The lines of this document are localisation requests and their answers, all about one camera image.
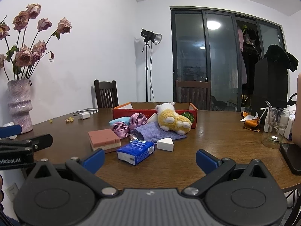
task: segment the purple satin bow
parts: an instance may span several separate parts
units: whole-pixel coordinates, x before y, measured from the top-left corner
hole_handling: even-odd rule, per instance
[[[121,139],[126,138],[132,130],[136,127],[145,125],[147,118],[142,113],[135,113],[130,117],[130,125],[126,125],[121,121],[118,121],[112,125],[112,130],[117,134]]]

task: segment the white plush toy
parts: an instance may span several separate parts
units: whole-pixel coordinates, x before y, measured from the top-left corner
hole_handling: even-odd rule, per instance
[[[158,123],[164,131],[175,131],[179,135],[184,135],[191,130],[191,121],[175,112],[174,102],[164,103],[156,106],[158,112]]]

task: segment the white charging adapter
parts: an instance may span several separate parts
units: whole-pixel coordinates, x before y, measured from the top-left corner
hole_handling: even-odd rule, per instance
[[[78,113],[77,115],[78,115],[78,118],[81,120],[90,118],[89,112],[82,112],[82,113]]]

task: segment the table surface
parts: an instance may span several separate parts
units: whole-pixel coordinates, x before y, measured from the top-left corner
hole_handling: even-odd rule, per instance
[[[50,133],[53,144],[38,151],[36,160],[48,158],[52,163],[64,163],[72,156],[83,158],[91,152],[88,131],[109,128],[113,119],[112,109],[99,109],[89,119],[66,123],[71,114],[34,125],[33,131],[19,135],[18,139]],[[217,158],[230,157],[236,163],[249,163],[251,159],[261,159],[282,190],[289,191],[301,184],[301,176],[291,173],[284,158],[277,149],[265,147],[261,140],[266,133],[256,133],[243,128],[240,113],[226,111],[198,111],[196,129],[187,138],[174,141],[174,151],[155,150],[137,166],[121,161],[116,152],[105,155],[105,164],[96,175],[118,189],[184,187],[205,174],[196,165],[195,154],[204,149]]]

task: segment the blue gripper pad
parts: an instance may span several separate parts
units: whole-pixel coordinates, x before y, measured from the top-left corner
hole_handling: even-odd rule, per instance
[[[92,152],[89,157],[86,157],[82,161],[82,166],[88,170],[89,172],[95,174],[99,168],[102,167],[104,164],[104,150],[103,149],[97,149],[94,152]]]
[[[22,132],[22,127],[20,125],[0,127],[0,138],[7,138],[10,136],[18,135]]]
[[[199,168],[206,174],[212,172],[220,165],[220,160],[203,149],[199,149],[195,155],[195,160]]]

